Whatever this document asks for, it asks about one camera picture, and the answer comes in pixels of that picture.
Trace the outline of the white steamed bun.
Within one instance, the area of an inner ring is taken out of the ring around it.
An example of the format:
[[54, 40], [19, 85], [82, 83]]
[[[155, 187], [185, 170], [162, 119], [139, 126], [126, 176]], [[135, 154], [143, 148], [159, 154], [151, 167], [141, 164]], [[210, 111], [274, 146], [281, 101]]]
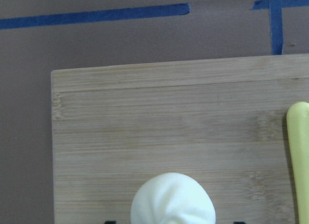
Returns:
[[214, 205], [205, 189], [180, 173], [165, 173], [148, 180], [135, 194], [132, 224], [214, 224]]

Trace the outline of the bamboo cutting board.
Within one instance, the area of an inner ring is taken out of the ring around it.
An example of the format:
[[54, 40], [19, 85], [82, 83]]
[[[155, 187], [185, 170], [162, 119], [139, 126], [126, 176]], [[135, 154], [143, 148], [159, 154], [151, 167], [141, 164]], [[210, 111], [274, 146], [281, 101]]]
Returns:
[[55, 70], [51, 88], [57, 224], [127, 224], [166, 172], [219, 224], [297, 223], [286, 113], [309, 99], [307, 54]]

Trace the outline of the yellow plastic knife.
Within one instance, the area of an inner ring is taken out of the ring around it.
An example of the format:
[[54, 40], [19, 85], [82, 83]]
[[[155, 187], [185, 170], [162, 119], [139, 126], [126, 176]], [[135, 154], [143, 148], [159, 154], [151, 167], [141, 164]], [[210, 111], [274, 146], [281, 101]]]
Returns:
[[309, 222], [309, 104], [298, 102], [286, 115], [300, 224]]

